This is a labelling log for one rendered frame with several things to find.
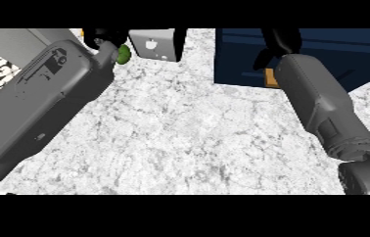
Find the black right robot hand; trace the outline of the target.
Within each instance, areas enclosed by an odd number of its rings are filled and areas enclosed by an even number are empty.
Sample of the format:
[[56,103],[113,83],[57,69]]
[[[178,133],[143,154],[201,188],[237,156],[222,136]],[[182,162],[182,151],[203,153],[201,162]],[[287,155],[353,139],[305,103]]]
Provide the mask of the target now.
[[263,69],[272,58],[285,54],[297,54],[302,47],[302,37],[297,28],[263,28],[260,30],[265,47],[253,63],[253,70]]

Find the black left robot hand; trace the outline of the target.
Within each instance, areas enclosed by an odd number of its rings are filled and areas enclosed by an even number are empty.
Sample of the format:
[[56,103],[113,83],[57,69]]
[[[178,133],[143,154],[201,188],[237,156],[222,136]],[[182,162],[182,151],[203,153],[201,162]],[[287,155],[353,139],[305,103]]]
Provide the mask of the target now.
[[114,47],[119,47],[125,41],[128,36],[128,30],[116,29],[116,28],[91,28],[84,27],[84,43],[91,48],[98,50],[100,45],[95,40],[101,39],[103,41],[109,41]]

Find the green can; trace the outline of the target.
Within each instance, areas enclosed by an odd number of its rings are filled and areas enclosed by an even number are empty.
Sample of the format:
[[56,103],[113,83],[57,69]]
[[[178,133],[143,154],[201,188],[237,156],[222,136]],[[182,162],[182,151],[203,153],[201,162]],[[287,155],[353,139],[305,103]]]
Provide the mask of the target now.
[[116,63],[119,65],[123,65],[131,58],[131,52],[129,52],[129,48],[125,44],[122,44],[117,48],[117,57],[116,57]]

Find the dark blue open drawer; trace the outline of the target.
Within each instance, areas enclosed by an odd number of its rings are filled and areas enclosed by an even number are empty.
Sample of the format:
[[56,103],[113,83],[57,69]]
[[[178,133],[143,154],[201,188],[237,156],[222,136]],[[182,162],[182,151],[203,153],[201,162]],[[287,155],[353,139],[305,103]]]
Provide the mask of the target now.
[[[370,28],[300,28],[300,53],[315,57],[350,92],[370,82]],[[253,70],[265,48],[257,28],[216,28],[213,82],[265,88],[262,70]]]

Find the grey box appliance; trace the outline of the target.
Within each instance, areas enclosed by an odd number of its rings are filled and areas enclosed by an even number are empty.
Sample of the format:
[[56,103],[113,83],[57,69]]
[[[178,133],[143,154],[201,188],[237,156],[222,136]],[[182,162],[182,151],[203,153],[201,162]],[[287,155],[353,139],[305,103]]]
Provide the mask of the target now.
[[129,42],[137,56],[166,62],[178,62],[185,45],[185,28],[132,29]]

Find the orange block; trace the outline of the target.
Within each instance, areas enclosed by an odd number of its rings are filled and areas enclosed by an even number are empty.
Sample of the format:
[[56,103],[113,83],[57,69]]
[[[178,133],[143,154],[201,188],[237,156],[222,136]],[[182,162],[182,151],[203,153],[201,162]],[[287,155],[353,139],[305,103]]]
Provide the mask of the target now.
[[278,84],[274,78],[272,69],[263,70],[263,85],[271,88],[277,88]]

